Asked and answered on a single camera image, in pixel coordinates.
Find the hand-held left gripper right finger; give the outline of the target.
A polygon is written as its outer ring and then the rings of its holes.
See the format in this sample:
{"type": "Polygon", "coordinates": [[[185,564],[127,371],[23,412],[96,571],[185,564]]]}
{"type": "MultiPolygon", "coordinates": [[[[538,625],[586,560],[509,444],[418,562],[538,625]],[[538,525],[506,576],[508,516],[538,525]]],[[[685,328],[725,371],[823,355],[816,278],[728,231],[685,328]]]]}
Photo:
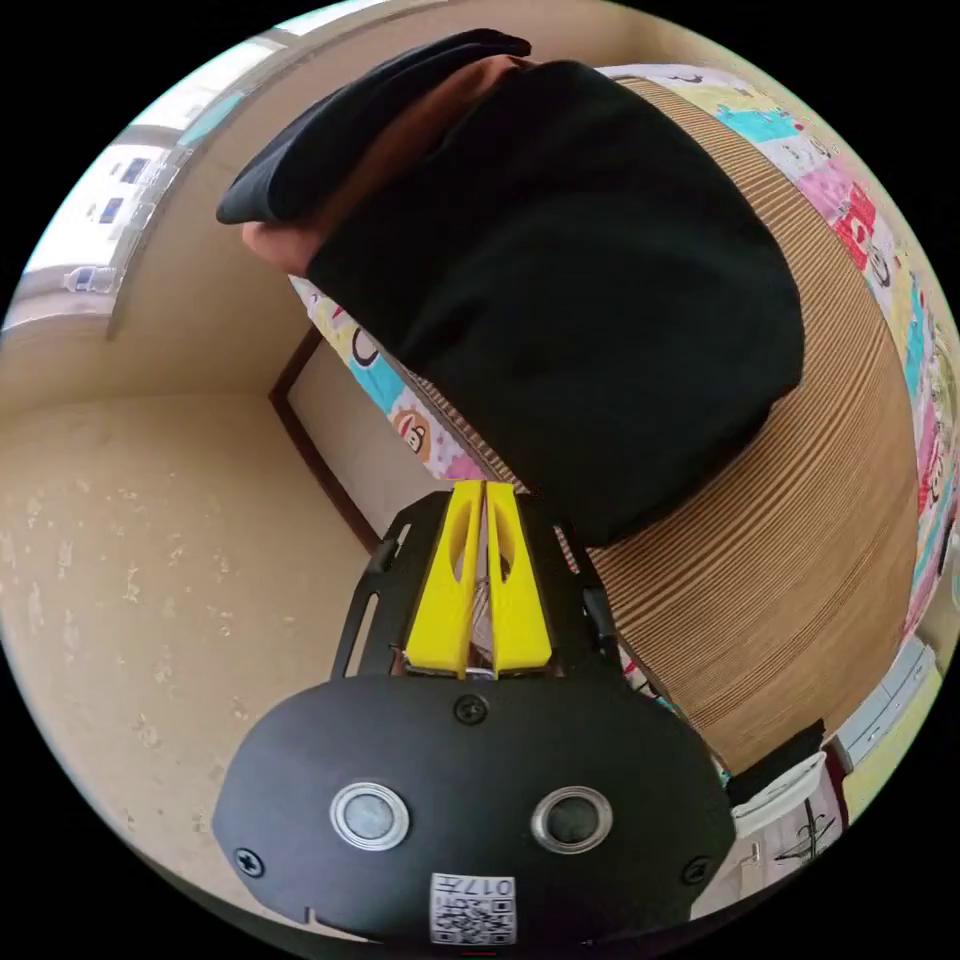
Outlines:
{"type": "Polygon", "coordinates": [[[492,665],[499,677],[547,667],[552,646],[514,488],[486,485],[492,665]]]}

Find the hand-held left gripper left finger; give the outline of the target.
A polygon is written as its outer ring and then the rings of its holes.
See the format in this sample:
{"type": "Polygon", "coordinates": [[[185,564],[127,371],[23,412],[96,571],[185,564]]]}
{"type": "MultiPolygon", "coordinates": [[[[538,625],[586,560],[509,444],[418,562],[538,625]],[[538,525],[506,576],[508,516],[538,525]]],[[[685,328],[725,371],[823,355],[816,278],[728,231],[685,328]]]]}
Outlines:
{"type": "Polygon", "coordinates": [[[416,672],[466,677],[482,515],[483,483],[457,482],[442,517],[405,646],[407,665],[416,672]]]}

